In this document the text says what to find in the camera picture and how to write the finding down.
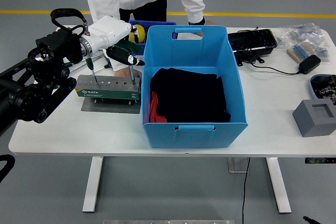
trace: plastic bag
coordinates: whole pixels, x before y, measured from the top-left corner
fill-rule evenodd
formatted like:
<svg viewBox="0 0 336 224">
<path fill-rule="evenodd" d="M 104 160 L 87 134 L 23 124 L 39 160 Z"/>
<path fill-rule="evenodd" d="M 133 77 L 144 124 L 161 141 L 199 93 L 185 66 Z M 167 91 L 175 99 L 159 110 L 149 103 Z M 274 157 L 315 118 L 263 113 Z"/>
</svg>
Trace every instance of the plastic bag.
<svg viewBox="0 0 336 224">
<path fill-rule="evenodd" d="M 328 43 L 320 27 L 314 23 L 280 27 L 275 36 L 278 47 L 290 49 L 293 46 L 307 42 L 314 49 L 316 56 L 321 59 L 321 62 L 329 62 Z"/>
</svg>

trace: blue plastic bin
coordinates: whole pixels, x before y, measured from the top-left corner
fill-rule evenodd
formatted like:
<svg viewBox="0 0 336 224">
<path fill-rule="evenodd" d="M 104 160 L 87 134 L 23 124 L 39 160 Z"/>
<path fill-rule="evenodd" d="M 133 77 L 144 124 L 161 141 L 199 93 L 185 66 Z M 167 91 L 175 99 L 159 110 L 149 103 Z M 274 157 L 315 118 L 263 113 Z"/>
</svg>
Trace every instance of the blue plastic bin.
<svg viewBox="0 0 336 224">
<path fill-rule="evenodd" d="M 174 34 L 203 32 L 202 39 L 174 39 Z M 229 147 L 247 127 L 235 56 L 224 26 L 153 26 L 149 29 L 142 72 L 143 128 L 153 148 Z M 150 123 L 150 82 L 161 68 L 221 76 L 228 123 Z"/>
<path fill-rule="evenodd" d="M 151 26 L 171 26 L 171 25 L 176 25 L 175 22 L 161 22 L 161 21 L 142 21 L 142 20 L 130 20 L 129 23 L 131 25 L 141 25 L 145 29 L 145 34 L 148 33 L 148 29 Z M 133 54 L 133 55 L 143 55 L 144 49 L 146 46 L 146 40 L 144 43 L 137 43 L 137 45 L 142 47 L 142 51 L 139 54 Z"/>
</svg>

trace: black pants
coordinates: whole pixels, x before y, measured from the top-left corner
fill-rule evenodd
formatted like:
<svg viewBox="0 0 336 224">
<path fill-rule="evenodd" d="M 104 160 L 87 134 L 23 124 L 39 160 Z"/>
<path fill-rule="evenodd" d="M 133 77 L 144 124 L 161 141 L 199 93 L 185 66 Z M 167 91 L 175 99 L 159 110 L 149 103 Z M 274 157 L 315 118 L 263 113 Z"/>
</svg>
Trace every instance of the black pants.
<svg viewBox="0 0 336 224">
<path fill-rule="evenodd" d="M 119 9 L 120 19 L 128 22 L 131 14 L 135 20 L 167 21 L 167 0 L 157 0 L 134 10 Z"/>
</svg>

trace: bin handle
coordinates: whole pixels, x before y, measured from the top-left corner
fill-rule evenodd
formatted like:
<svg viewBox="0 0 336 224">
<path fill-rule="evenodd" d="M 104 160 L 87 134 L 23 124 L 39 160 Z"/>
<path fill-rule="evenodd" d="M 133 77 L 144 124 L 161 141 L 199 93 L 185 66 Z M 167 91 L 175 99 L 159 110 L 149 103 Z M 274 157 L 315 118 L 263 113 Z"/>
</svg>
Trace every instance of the bin handle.
<svg viewBox="0 0 336 224">
<path fill-rule="evenodd" d="M 179 125 L 175 127 L 175 130 L 182 131 L 214 131 L 216 127 L 214 125 Z"/>
<path fill-rule="evenodd" d="M 200 27 L 193 27 L 193 28 L 175 28 L 175 32 L 177 34 L 180 33 L 201 33 L 202 29 Z"/>
</svg>

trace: hand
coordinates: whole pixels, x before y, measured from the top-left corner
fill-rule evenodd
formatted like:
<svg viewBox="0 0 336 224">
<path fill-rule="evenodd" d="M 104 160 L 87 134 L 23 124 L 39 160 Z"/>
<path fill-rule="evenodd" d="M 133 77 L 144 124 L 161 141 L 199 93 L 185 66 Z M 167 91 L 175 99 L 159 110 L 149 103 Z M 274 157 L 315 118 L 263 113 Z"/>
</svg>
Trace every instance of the hand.
<svg viewBox="0 0 336 224">
<path fill-rule="evenodd" d="M 138 77 L 140 78 L 140 82 L 139 82 L 139 87 L 141 86 L 141 72 L 140 71 L 137 71 L 135 69 L 133 69 L 134 71 L 134 77 Z M 114 72 L 114 76 L 118 76 L 118 77 L 131 77 L 131 73 L 130 73 L 130 69 L 127 67 L 127 68 L 123 68 L 123 69 L 120 69 L 118 71 L 115 71 Z"/>
<path fill-rule="evenodd" d="M 220 26 L 221 24 L 218 24 L 218 23 L 215 23 L 215 22 L 212 22 L 211 20 L 207 20 L 206 22 L 205 22 L 205 25 L 207 25 L 207 26 Z M 203 33 L 201 32 L 201 33 L 196 33 L 197 35 L 199 35 L 199 36 L 203 36 Z"/>
</svg>

